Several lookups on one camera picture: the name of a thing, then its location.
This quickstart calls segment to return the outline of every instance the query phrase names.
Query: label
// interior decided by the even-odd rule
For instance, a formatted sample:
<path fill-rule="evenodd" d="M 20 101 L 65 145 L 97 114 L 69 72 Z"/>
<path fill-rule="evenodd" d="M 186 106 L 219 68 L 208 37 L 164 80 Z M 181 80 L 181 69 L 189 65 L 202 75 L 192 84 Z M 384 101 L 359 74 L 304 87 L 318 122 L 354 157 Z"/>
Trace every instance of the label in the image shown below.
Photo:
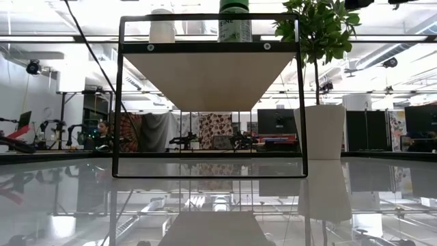
<path fill-rule="evenodd" d="M 243 8 L 227 8 L 221 14 L 249 13 Z M 252 42 L 251 20 L 219 20 L 219 42 Z"/>

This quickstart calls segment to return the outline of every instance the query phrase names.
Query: ceiling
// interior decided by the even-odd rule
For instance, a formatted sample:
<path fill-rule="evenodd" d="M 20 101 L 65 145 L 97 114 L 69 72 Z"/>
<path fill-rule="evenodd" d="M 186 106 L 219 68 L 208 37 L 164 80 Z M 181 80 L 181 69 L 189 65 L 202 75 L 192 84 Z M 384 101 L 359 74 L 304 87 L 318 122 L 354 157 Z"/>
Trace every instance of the ceiling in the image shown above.
<path fill-rule="evenodd" d="M 252 0 L 251 12 L 282 12 L 282 1 Z M 117 35 L 120 16 L 149 14 L 156 8 L 167 8 L 175 13 L 215 13 L 219 0 L 183 0 L 183 1 L 120 1 L 120 0 L 79 0 L 71 1 L 70 5 L 87 36 Z M 356 29 L 360 40 L 405 40 L 404 35 L 435 35 L 437 28 L 437 0 L 420 0 L 401 5 L 397 10 L 386 1 L 377 0 L 368 8 L 360 10 L 362 25 Z M 175 28 L 179 38 L 183 35 L 201 35 L 199 39 L 211 38 L 204 35 L 215 35 L 216 21 L 205 23 L 178 23 Z M 148 35 L 148 23 L 130 23 L 126 26 L 126 35 Z M 274 28 L 270 21 L 254 22 L 253 34 L 272 35 Z M 0 0 L 0 36 L 58 36 L 77 35 L 65 3 L 60 0 Z M 9 52 L 55 52 L 68 54 L 77 49 L 83 49 L 83 44 L 13 44 Z M 116 65 L 113 60 L 117 55 L 114 44 L 97 44 L 94 52 L 101 54 L 105 71 L 111 82 L 115 82 Z M 382 92 L 388 86 L 395 91 L 437 90 L 436 66 L 437 44 L 399 44 L 384 43 L 354 43 L 352 52 L 344 60 L 334 60 L 324 65 L 319 61 L 320 82 L 332 82 L 334 90 L 323 95 L 322 102 L 329 104 L 341 103 L 341 97 L 347 92 Z M 395 68 L 383 68 L 380 64 L 395 57 L 398 65 Z M 43 66 L 56 70 L 65 66 L 62 59 L 47 59 Z M 106 86 L 97 65 L 90 60 L 84 66 L 87 69 L 87 83 Z M 134 66 L 125 63 L 125 74 L 141 87 L 141 90 L 153 91 L 150 94 L 125 95 L 123 100 L 158 100 L 167 108 L 171 106 L 164 96 L 153 86 L 153 81 L 147 80 L 147 74 L 141 74 Z M 315 103 L 313 94 L 314 69 L 312 65 L 305 68 L 305 90 L 308 92 L 307 104 Z M 271 108 L 275 105 L 285 105 L 286 108 L 298 107 L 296 90 L 296 63 L 286 66 L 278 78 L 272 82 L 267 92 L 260 98 L 255 108 Z M 132 83 L 124 83 L 124 91 L 137 90 Z M 375 101 L 381 101 L 385 94 L 374 94 Z M 414 103 L 428 103 L 434 100 L 433 94 L 427 96 L 411 93 L 399 93 L 391 96 L 398 107 Z"/>

